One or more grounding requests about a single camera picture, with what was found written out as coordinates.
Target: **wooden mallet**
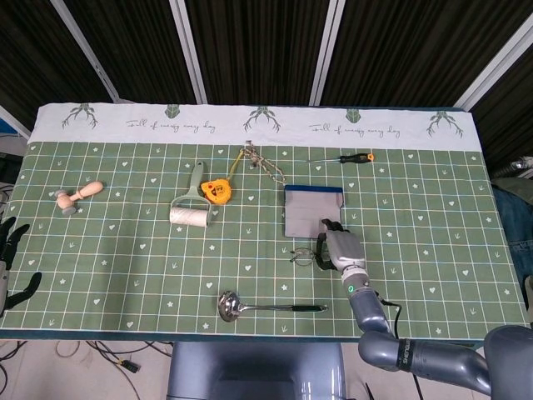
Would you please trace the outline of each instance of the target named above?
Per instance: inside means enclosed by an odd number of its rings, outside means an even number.
[[[63,215],[73,215],[77,211],[76,207],[74,207],[74,202],[76,200],[83,200],[93,194],[100,193],[102,189],[103,184],[99,181],[94,181],[87,186],[78,189],[72,196],[69,196],[63,189],[59,189],[54,195],[57,198],[57,205],[62,209]]]

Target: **screwdriver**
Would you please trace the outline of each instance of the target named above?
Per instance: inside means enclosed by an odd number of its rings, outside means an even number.
[[[339,158],[330,158],[328,160],[312,160],[310,163],[358,163],[358,164],[364,164],[364,163],[371,163],[374,161],[374,154],[371,152],[359,152],[358,154],[352,154],[351,156],[340,156]]]

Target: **black curtain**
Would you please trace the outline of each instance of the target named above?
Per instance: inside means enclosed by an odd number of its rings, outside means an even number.
[[[189,0],[213,104],[307,105],[327,0]]]
[[[533,156],[533,48],[471,110],[489,170]]]
[[[195,104],[168,0],[66,0],[121,98]]]
[[[0,105],[32,130],[44,104],[108,101],[49,1],[0,2]]]
[[[322,105],[452,106],[533,2],[348,0]]]

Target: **yellow tape measure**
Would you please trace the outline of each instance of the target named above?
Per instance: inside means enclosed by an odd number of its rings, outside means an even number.
[[[233,173],[237,168],[237,164],[239,163],[242,154],[243,151],[241,149],[239,155],[233,162],[232,167],[230,168],[230,173],[227,176],[227,179],[216,179],[214,181],[204,182],[200,185],[200,188],[202,188],[206,199],[209,200],[211,203],[222,205],[229,202],[232,198],[232,185],[230,184],[230,180],[232,179]]]

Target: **white paper roll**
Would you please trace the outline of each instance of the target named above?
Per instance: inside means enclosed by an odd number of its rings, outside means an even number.
[[[194,227],[205,228],[207,226],[207,211],[171,207],[170,223],[179,223],[181,225],[192,225]]]

